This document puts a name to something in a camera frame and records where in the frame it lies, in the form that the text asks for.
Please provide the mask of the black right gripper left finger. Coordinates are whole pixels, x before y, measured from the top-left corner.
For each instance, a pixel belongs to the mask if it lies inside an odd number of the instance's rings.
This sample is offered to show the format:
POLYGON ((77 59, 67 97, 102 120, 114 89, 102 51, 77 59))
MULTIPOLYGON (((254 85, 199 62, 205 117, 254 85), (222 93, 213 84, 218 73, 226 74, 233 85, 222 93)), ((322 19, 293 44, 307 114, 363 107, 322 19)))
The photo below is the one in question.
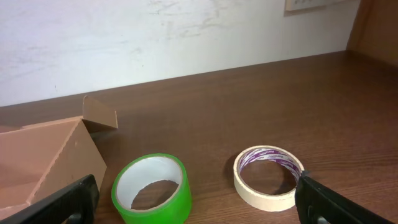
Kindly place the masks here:
POLYGON ((1 220, 1 224, 91 224, 98 200, 99 190, 90 174, 1 220))

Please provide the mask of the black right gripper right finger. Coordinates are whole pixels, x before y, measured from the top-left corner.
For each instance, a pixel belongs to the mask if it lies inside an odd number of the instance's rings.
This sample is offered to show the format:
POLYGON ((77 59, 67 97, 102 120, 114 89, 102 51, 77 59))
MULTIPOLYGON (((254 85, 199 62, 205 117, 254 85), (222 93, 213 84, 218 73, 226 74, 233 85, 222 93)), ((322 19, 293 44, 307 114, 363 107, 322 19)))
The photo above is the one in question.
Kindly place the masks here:
POLYGON ((312 179, 306 170, 297 182, 295 206, 301 223, 393 224, 312 179))

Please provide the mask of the beige masking tape roll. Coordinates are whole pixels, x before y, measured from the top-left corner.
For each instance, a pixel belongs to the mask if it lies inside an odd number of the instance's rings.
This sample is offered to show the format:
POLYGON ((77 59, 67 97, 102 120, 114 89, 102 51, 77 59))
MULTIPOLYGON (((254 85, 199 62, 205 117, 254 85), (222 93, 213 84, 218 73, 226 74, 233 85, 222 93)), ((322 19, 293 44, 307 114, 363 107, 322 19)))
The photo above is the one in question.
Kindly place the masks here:
POLYGON ((234 186, 239 196, 250 206, 266 211, 281 212, 295 206, 296 189, 287 193, 270 195, 254 190, 241 177, 245 166, 254 161, 272 161, 285 167, 296 182, 304 172, 303 164, 289 151, 276 146, 253 146, 243 150, 234 160, 234 186))

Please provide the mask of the green tape roll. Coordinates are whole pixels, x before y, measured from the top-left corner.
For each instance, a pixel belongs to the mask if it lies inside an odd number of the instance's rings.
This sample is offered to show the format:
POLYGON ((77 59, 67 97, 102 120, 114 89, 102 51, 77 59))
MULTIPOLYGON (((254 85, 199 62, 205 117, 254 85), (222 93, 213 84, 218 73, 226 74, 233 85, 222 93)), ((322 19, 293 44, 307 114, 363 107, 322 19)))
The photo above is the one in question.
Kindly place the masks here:
POLYGON ((192 208, 184 165, 175 156, 162 153, 148 154, 130 162, 117 175, 111 198, 125 223, 183 223, 192 208), (147 210, 131 208, 140 190, 161 180, 177 184, 177 189, 165 202, 147 210))

